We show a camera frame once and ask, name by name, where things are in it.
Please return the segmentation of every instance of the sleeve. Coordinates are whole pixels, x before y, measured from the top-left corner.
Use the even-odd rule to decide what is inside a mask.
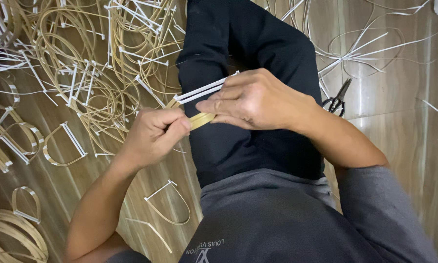
[[[388,262],[438,262],[409,197],[388,168],[349,169],[339,184],[345,218]]]
[[[143,254],[130,249],[111,256],[105,263],[151,263],[151,261]]]

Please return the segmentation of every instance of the scissors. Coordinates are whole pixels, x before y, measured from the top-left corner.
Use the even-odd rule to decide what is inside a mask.
[[[342,85],[342,87],[340,88],[340,90],[337,93],[337,96],[335,98],[331,97],[331,98],[323,101],[323,108],[326,104],[331,103],[329,105],[329,108],[327,111],[334,113],[340,107],[341,111],[339,113],[339,117],[342,117],[344,115],[344,112],[345,112],[344,96],[345,96],[345,93],[347,92],[347,89],[349,88],[351,82],[352,82],[352,78],[347,79],[344,82],[344,85]]]

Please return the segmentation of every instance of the black pants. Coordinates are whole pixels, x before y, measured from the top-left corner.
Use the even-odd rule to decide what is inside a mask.
[[[255,3],[189,0],[186,32],[177,59],[183,93],[227,76],[230,52],[247,68],[266,68],[321,104],[313,44]],[[198,114],[196,103],[207,98],[186,103],[186,115]],[[292,131],[250,131],[208,123],[192,131],[189,139],[201,188],[259,168],[308,179],[324,176],[320,153],[308,138]]]

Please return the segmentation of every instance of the person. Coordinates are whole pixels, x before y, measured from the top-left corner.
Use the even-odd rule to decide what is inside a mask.
[[[137,171],[188,135],[204,218],[180,262],[438,262],[385,155],[321,107],[303,33],[249,0],[189,0],[186,32],[183,93],[227,76],[229,53],[251,70],[184,112],[140,111],[74,212],[68,262],[149,262],[115,231],[123,198]],[[216,117],[190,131],[199,112]],[[343,215],[322,157],[335,168]]]

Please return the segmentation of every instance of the hand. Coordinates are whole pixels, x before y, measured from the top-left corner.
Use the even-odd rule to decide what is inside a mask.
[[[266,69],[229,76],[221,91],[196,104],[201,112],[249,130],[289,129],[301,132],[314,112],[321,109],[313,97],[298,92]]]
[[[191,122],[179,108],[142,109],[115,157],[118,167],[135,173],[157,163],[178,141],[189,135],[190,129]]]

